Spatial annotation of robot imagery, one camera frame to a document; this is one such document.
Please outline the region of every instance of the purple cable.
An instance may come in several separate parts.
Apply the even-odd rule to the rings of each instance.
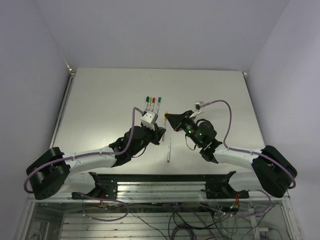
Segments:
[[[129,139],[128,139],[128,143],[127,145],[125,146],[125,148],[123,149],[123,151],[120,151],[120,152],[102,152],[101,154],[102,155],[121,155],[123,153],[125,153],[129,146],[130,146],[130,143],[131,143],[131,140],[134,136],[134,126],[135,126],[135,111],[138,111],[139,113],[143,114],[144,112],[142,110],[140,110],[139,108],[137,107],[134,107],[133,110],[132,110],[132,126],[131,126],[131,131],[130,131],[130,136],[129,136]],[[89,153],[84,153],[84,154],[79,154],[79,155],[76,155],[74,156],[75,159],[77,158],[81,158],[81,157],[87,157],[87,156],[91,156],[91,155],[100,155],[100,152],[89,152]],[[50,166],[52,164],[57,164],[59,162],[63,162],[63,161],[66,161],[66,160],[71,160],[73,159],[72,156],[69,156],[69,157],[64,157],[64,158],[60,158],[60,159],[57,159],[57,160],[53,160],[53,161],[50,161],[50,162],[47,162],[39,167],[37,167],[35,170],[33,170],[27,177],[26,179],[24,180],[24,183],[23,183],[23,189],[26,193],[28,194],[33,194],[34,192],[33,191],[30,191],[28,188],[27,188],[27,183],[29,182],[30,178],[32,178],[33,175],[35,175],[37,172],[39,172],[41,169],[47,167],[47,166]]]
[[[253,213],[250,213],[250,214],[245,214],[245,215],[238,215],[237,214],[237,215],[234,215],[234,214],[226,213],[224,211],[221,211],[220,209],[216,209],[216,208],[213,208],[211,206],[207,206],[207,205],[204,205],[204,204],[201,204],[201,203],[200,203],[200,205],[202,207],[204,207],[204,208],[207,208],[207,209],[213,210],[215,212],[221,213],[224,216],[226,215],[226,216],[234,217],[234,218],[248,218],[248,217],[260,215],[260,214],[264,213],[265,211],[267,211],[271,207],[271,198],[270,198],[269,194],[266,193],[265,191],[262,191],[262,190],[255,190],[255,191],[258,191],[258,192],[261,192],[261,193],[265,194],[268,197],[268,204],[263,210],[256,211],[256,212],[253,212]]]
[[[192,231],[192,229],[189,229],[189,228],[182,228],[182,227],[179,227],[179,226],[176,226],[173,230],[172,230],[172,234],[171,234],[171,240],[174,240],[177,232],[179,232],[180,230],[185,230],[187,231],[187,233],[189,234],[190,236],[190,240],[197,240],[197,236],[195,235],[194,231]]]
[[[120,219],[125,218],[129,214],[129,206],[128,206],[127,203],[125,203],[123,201],[119,201],[119,200],[116,200],[116,199],[96,198],[96,197],[88,196],[88,195],[86,195],[86,194],[84,194],[82,192],[77,192],[77,194],[79,194],[81,197],[85,197],[86,199],[119,203],[119,204],[124,205],[125,208],[126,208],[126,213],[121,217],[118,217],[118,218],[115,218],[115,219],[101,219],[101,218],[97,218],[97,217],[90,216],[90,215],[86,214],[86,205],[85,205],[83,207],[83,209],[82,209],[84,217],[87,217],[87,218],[90,218],[90,219],[93,219],[93,220],[97,220],[97,221],[102,221],[102,222],[114,222],[114,221],[118,221]]]
[[[208,106],[210,104],[215,104],[215,103],[225,103],[229,109],[229,116],[230,116],[229,117],[229,125],[228,125],[228,129],[227,129],[226,134],[223,139],[223,145],[225,146],[225,148],[227,148],[228,150],[236,151],[236,152],[241,152],[241,153],[246,153],[246,154],[255,154],[255,155],[258,155],[260,157],[263,157],[263,158],[269,160],[270,162],[272,162],[274,165],[278,166],[282,171],[284,171],[289,176],[289,178],[292,181],[292,186],[290,186],[289,189],[294,189],[297,185],[295,178],[292,176],[292,174],[287,169],[285,169],[280,163],[273,160],[271,157],[264,155],[262,153],[256,152],[256,151],[249,151],[249,150],[238,149],[238,148],[234,148],[234,147],[228,147],[226,140],[229,135],[230,128],[231,128],[231,122],[232,122],[232,111],[231,111],[231,107],[230,107],[229,103],[225,100],[215,100],[215,101],[210,101],[210,102],[204,103],[204,104],[200,105],[200,107],[202,108],[202,107]]]

